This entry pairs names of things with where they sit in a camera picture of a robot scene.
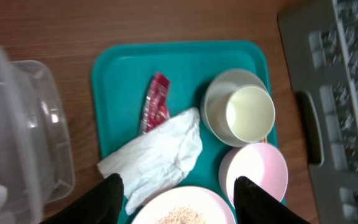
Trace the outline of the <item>large pink plate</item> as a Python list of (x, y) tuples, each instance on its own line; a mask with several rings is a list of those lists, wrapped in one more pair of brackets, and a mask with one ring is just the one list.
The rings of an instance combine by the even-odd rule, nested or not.
[(132, 221), (143, 223), (236, 224), (236, 218), (215, 192), (184, 186), (168, 190), (145, 205)]

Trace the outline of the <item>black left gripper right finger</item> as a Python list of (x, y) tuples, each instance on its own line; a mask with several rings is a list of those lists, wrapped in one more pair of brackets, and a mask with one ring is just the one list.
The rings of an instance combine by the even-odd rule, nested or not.
[(308, 224), (245, 176), (234, 183), (234, 208), (239, 224)]

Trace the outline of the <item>red sauce packet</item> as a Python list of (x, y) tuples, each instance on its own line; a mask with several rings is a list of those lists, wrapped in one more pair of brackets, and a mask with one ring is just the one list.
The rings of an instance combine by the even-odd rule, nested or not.
[(170, 119), (166, 106), (169, 87), (170, 80), (162, 73), (157, 72), (152, 77), (142, 110), (140, 134), (145, 134)]

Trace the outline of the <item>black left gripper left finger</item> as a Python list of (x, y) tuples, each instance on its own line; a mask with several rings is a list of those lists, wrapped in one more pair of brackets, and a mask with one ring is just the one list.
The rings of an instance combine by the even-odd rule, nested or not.
[(111, 174), (67, 208), (42, 224), (117, 223), (124, 200), (119, 174)]

